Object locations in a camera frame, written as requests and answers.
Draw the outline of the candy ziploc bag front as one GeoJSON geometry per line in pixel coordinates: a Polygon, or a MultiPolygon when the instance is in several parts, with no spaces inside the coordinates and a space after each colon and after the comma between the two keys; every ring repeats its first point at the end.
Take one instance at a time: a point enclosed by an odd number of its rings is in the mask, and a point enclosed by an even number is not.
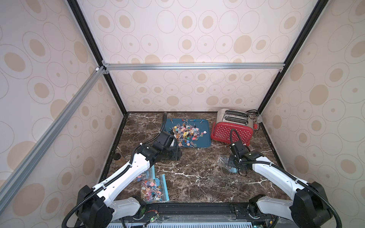
{"type": "Polygon", "coordinates": [[[141,198],[147,203],[164,203],[170,200],[165,175],[141,181],[141,198]]]}

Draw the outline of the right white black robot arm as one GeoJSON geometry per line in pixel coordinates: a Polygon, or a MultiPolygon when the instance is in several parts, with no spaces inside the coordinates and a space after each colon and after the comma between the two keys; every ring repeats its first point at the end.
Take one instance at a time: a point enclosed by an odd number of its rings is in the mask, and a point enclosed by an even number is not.
{"type": "Polygon", "coordinates": [[[236,168],[261,174],[289,196],[288,200],[283,200],[257,195],[249,201],[248,211],[252,218],[271,214],[291,220],[300,228],[320,228],[330,219],[335,219],[336,227],[343,226],[321,184],[290,174],[263,154],[249,150],[242,141],[231,142],[230,149],[236,168]]]}

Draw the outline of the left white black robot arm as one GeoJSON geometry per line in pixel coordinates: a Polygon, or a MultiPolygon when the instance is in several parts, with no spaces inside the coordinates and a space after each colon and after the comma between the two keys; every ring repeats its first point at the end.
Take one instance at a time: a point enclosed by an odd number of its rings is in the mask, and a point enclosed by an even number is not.
{"type": "Polygon", "coordinates": [[[86,185],[79,190],[77,204],[65,216],[61,226],[66,228],[73,214],[81,221],[83,228],[106,228],[113,220],[141,212],[145,203],[140,198],[130,197],[116,202],[116,197],[157,162],[178,159],[180,154],[176,144],[171,131],[161,131],[152,143],[140,143],[122,168],[94,187],[86,185]]]}

